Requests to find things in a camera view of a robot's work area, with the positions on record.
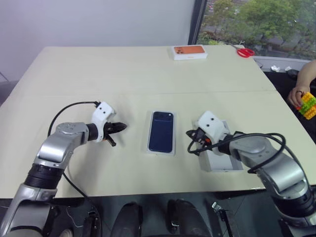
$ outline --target person's arm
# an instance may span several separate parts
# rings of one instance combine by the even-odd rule
[[[302,95],[310,92],[310,84],[316,78],[316,60],[304,65],[297,76],[296,86],[290,91],[287,99],[295,107],[302,106]]]

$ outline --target orange phone box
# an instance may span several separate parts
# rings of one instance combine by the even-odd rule
[[[184,45],[171,47],[173,60],[201,59],[207,57],[203,45]]]

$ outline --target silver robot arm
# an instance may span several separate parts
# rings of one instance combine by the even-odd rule
[[[114,110],[102,102],[93,113],[93,123],[62,123],[56,127],[55,133],[43,142],[25,182],[18,188],[1,223],[0,237],[42,234],[52,208],[50,203],[75,148],[105,139],[116,145],[109,134],[124,130],[126,125],[109,123],[113,114]]]
[[[199,155],[218,143],[219,146],[211,148],[215,154],[231,155],[249,167],[249,173],[257,174],[293,236],[316,234],[316,196],[297,161],[285,153],[277,153],[270,141],[259,134],[248,137],[242,133],[228,134],[222,121],[210,111],[200,117],[196,128],[187,134],[193,142],[203,144],[204,151],[190,151],[191,143],[190,153]]]

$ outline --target red scissors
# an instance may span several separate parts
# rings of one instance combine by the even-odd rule
[[[232,45],[229,43],[232,47],[234,47],[237,50],[237,54],[243,58],[249,58],[250,56],[255,55],[255,52],[249,48],[238,48],[235,45]]]

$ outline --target blue smartphone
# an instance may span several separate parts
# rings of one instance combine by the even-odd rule
[[[148,149],[153,152],[172,152],[173,126],[173,113],[153,112]]]

